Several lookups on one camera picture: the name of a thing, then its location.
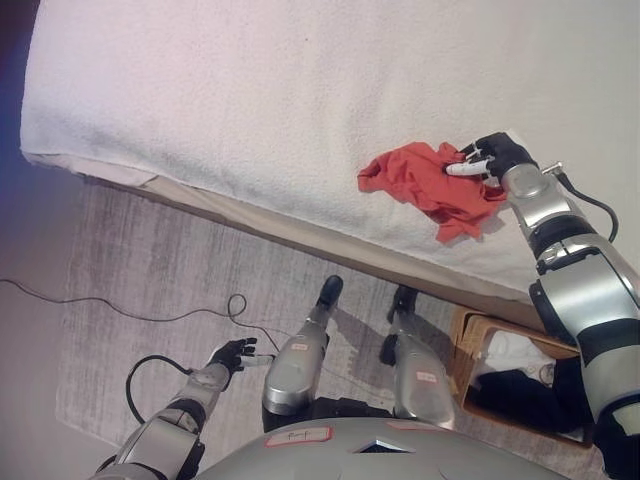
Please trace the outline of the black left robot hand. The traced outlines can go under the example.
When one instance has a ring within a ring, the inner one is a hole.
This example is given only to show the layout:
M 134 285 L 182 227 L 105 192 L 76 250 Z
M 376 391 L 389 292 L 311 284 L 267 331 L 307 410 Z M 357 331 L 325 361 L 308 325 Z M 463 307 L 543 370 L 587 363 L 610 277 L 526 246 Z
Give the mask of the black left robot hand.
M 207 365 L 222 365 L 228 372 L 223 389 L 228 387 L 234 374 L 246 368 L 270 366 L 276 359 L 274 354 L 256 353 L 256 344 L 254 337 L 231 340 L 212 354 Z

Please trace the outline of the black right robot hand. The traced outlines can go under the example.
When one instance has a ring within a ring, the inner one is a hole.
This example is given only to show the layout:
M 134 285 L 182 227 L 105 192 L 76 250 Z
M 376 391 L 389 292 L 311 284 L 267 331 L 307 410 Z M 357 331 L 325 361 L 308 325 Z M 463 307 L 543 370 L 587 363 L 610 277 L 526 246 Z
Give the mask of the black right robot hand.
M 503 177 L 521 165 L 538 164 L 529 152 L 507 132 L 497 132 L 473 141 L 460 153 L 463 159 L 447 164 L 442 171 L 450 177 L 480 177 L 500 185 Z

